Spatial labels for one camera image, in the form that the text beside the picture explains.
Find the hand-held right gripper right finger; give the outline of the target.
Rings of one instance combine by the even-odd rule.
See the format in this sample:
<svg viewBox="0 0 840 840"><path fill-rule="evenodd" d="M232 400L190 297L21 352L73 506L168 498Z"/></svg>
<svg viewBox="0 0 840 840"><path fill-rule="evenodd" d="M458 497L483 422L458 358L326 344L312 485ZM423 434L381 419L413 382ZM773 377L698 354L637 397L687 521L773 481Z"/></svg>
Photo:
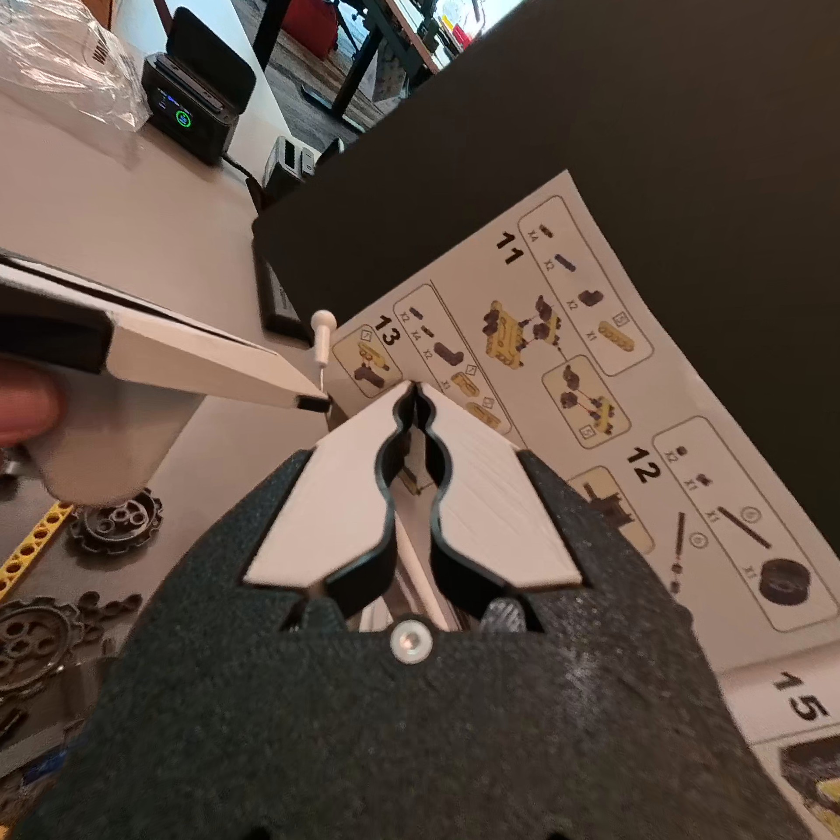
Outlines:
<svg viewBox="0 0 840 840"><path fill-rule="evenodd" d="M480 576L516 592L583 577L519 458L518 448L430 385L417 387L423 430L443 456L433 533Z"/></svg>

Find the instruction booklet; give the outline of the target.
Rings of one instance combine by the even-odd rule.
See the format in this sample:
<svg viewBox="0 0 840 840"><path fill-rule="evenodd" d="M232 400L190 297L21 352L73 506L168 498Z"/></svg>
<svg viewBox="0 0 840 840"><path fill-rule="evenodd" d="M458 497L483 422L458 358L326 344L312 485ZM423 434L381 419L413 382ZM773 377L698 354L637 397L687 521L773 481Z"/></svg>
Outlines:
<svg viewBox="0 0 840 840"><path fill-rule="evenodd" d="M838 838L838 549L644 304L563 171L334 335L348 414L427 382L530 449L691 613L732 716Z"/></svg>

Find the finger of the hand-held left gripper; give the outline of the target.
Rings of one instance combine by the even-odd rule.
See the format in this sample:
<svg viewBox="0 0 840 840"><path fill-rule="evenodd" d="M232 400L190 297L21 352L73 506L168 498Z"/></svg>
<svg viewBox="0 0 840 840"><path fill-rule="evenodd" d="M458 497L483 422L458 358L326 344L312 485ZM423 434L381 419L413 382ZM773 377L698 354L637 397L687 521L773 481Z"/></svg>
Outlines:
<svg viewBox="0 0 840 840"><path fill-rule="evenodd" d="M120 380L313 413L331 407L281 354L142 313L114 313L110 319L106 368Z"/></svg>
<svg viewBox="0 0 840 840"><path fill-rule="evenodd" d="M141 299L2 252L4 356L28 361L105 361L112 339L110 317L127 312L184 323L246 342Z"/></svg>

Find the person's left hand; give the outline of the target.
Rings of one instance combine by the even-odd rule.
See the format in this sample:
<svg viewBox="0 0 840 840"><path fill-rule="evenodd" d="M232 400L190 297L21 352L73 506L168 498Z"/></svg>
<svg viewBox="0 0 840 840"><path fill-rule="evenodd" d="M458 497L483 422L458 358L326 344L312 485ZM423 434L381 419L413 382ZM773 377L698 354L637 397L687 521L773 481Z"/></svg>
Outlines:
<svg viewBox="0 0 840 840"><path fill-rule="evenodd" d="M55 378L22 361L1 359L1 447L21 445L61 420L65 399Z"/></svg>

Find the pile of building brick pieces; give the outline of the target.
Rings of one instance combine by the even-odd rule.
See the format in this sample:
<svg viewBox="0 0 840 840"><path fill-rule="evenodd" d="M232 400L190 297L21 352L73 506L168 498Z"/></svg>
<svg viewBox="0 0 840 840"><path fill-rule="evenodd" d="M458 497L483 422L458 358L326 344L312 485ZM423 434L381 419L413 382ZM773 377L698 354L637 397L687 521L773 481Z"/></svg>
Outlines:
<svg viewBox="0 0 840 840"><path fill-rule="evenodd" d="M74 510L84 508L74 506ZM120 560L138 553L153 540L140 549L112 559L80 553L70 539L72 514L37 560L44 558L60 538L66 538L71 557L106 561ZM2 799L11 798L12 791L35 786L40 779L58 771L67 755L70 741L95 704L103 677L115 658L117 646L113 631L118 625L134 619L144 603L140 593L106 599L97 590L84 591L70 600L55 595L23 597L17 594L21 582L2 605L14 600L28 601L39 596L54 598L60 604L71 604L78 609L85 624L85 635L81 644L75 648L72 660L60 667L42 689L28 697L18 696L5 700L1 697Z"/></svg>

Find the black flat device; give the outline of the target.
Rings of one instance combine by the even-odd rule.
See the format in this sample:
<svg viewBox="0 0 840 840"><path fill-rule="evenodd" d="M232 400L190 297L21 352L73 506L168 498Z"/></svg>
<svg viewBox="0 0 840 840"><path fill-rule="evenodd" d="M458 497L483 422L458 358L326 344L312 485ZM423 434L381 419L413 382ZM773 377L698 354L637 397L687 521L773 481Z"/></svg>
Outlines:
<svg viewBox="0 0 840 840"><path fill-rule="evenodd" d="M253 257L259 317L263 329L312 347L311 328L299 319L274 270L256 252Z"/></svg>

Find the long yellow holed beam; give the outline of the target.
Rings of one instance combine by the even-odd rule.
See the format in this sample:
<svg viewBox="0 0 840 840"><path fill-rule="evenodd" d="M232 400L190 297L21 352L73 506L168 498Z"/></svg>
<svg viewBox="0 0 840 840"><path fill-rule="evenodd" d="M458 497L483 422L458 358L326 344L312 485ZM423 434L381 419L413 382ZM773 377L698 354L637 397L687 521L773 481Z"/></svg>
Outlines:
<svg viewBox="0 0 840 840"><path fill-rule="evenodd" d="M23 541L1 564L1 601L6 600L46 550L76 506L58 501L47 510Z"/></svg>

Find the clear plastic bag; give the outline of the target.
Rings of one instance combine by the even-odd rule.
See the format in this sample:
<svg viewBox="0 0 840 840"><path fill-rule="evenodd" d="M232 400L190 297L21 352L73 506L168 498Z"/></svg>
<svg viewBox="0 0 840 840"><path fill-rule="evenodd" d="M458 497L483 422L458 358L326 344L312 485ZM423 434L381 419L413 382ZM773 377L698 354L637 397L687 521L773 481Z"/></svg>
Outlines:
<svg viewBox="0 0 840 840"><path fill-rule="evenodd" d="M142 64L84 2L1 2L1 78L11 91L46 95L135 133L151 116Z"/></svg>

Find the black power station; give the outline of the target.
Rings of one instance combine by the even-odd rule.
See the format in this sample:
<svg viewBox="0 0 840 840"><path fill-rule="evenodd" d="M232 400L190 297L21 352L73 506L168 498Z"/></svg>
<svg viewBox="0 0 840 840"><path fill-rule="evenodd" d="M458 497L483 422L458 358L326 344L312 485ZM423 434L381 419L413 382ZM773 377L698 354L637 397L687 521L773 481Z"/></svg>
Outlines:
<svg viewBox="0 0 840 840"><path fill-rule="evenodd" d="M250 64L184 6L171 16L163 51L144 58L149 123L205 165L228 152L256 87Z"/></svg>

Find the dark grey sprocket wheel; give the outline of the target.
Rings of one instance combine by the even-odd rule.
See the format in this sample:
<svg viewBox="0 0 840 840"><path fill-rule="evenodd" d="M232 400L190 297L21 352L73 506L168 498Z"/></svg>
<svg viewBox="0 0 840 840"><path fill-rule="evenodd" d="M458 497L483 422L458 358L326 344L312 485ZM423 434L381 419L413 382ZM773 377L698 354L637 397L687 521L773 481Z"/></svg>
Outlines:
<svg viewBox="0 0 840 840"><path fill-rule="evenodd" d="M1 697L30 697L73 658L85 635L78 609L54 598L6 602L1 609Z"/></svg>
<svg viewBox="0 0 840 840"><path fill-rule="evenodd" d="M70 539L80 553L117 558L142 548L160 530L161 500L148 487L105 507L74 510Z"/></svg>

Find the grey charger dock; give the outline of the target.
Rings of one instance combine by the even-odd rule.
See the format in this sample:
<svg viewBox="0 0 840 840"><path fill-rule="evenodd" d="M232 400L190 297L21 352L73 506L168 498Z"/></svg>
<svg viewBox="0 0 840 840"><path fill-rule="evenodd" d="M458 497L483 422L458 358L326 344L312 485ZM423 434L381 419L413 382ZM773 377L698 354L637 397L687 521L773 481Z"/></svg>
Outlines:
<svg viewBox="0 0 840 840"><path fill-rule="evenodd" d="M344 141L336 138L324 152L315 154L307 145L281 135L275 140L266 161L263 189L269 197L278 200L314 177L319 168L345 152L345 148Z"/></svg>

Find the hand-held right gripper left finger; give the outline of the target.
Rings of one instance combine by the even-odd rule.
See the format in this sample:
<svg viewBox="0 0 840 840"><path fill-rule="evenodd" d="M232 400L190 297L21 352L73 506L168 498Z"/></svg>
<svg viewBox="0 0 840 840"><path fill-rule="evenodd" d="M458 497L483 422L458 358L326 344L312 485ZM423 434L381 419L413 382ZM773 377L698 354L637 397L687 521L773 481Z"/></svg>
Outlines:
<svg viewBox="0 0 840 840"><path fill-rule="evenodd" d="M410 446L415 384L402 382L320 440L244 574L249 585L376 599L396 570L391 485Z"/></svg>

